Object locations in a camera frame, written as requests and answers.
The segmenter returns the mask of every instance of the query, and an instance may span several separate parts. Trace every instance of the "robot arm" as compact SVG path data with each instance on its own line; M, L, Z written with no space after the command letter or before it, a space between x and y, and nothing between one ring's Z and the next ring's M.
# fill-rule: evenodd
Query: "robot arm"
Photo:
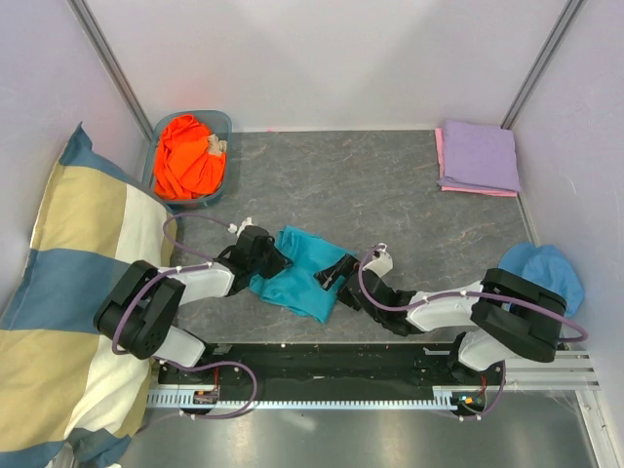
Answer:
M139 359L158 357L185 367L194 366L205 351L205 343L172 325L177 308L205 297L233 295L249 286L252 276L272 278L292 263L274 246L265 229L245 223L236 245L225 249L210 268L184 271L156 283L123 327L119 344ZM469 296L467 293L496 293L520 298L561 316L566 302L556 294L499 269L487 271L483 280L446 292L393 290L382 277L392 269L392 257L385 250L375 252L363 268L363 284L370 296L383 306L403 306L404 312L389 312L373 304L362 291L357 274L360 261L346 255L315 276L324 290L343 277L337 292L342 303L364 309L384 328L399 335L424 333L441 327L468 327L460 334L449 356L449 367L458 380L474 376L494 363L512 356L538 362L555 358L561 323L524 307ZM94 325L112 339L131 300L158 268L137 261L124 274L96 314ZM429 302L427 297L448 293Z
M357 258L346 255L337 264L318 272L316 278L321 287L328 290L339 277L344 277L344 284L337 292L338 300L356 310L364 309L395 334L407 336L442 327L472 328L457 337L449 357L451 371L459 380L462 374L472 376L513 356L542 363L555 359L562 327L560 322L522 306L470 295L511 296L563 317L566 301L553 292L497 268L488 270L483 280L454 290L393 290L381 279L391 270L392 258L385 250L377 250L373 260L363 268L362 283L377 303L406 309L390 312L377 307L363 293L357 272L359 263ZM442 298L428 301L433 295Z
M123 327L119 344L139 359L158 357L193 367L206 344L172 323L181 304L205 297L225 297L247 288L254 275L268 279L292 262L275 248L275 240L261 227L244 223L234 246L225 249L206 268L178 268L162 278L142 298ZM94 318L97 330L113 339L131 301L159 271L146 261L133 263Z

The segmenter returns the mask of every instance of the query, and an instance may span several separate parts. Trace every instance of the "white wall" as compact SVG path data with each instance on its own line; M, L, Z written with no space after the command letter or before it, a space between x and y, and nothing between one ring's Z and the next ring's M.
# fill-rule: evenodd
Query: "white wall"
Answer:
M578 321L624 435L624 2L586 2L514 128L539 241L586 290Z
M239 130L499 124L565 0L89 0L152 123Z
M137 172L142 134L67 3L7 3L0 15L0 310L20 280L50 169L80 121L97 152Z

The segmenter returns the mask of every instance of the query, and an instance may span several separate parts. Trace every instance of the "pink towel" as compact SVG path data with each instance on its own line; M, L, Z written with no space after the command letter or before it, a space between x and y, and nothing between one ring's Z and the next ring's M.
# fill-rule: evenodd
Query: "pink towel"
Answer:
M436 129L436 148L438 150L438 164L440 164L440 178L445 174L445 157L444 157L444 142L442 138L442 129ZM484 195L491 195L493 197L515 197L518 194L509 190L479 190L474 188L455 188L455 187L442 187L443 192L468 192L468 193L482 193Z

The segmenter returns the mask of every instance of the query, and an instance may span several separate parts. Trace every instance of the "pillow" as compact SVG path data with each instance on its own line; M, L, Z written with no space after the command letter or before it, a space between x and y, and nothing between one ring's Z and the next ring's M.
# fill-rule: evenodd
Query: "pillow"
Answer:
M64 441L96 466L121 457L144 413L149 361L114 355L93 319L130 263L169 265L167 216L146 188L92 151L78 126L52 170L21 285L0 317L0 466L43 467Z

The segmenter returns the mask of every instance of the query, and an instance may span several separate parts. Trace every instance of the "teal cloth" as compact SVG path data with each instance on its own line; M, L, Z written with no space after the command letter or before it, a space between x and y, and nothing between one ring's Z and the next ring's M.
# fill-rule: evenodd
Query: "teal cloth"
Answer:
M314 317L322 324L326 323L343 279L336 281L329 291L324 291L314 274L351 253L292 226L286 226L278 233L275 247L292 260L292 266L270 280L254 276L250 290L265 302L291 309L301 317Z

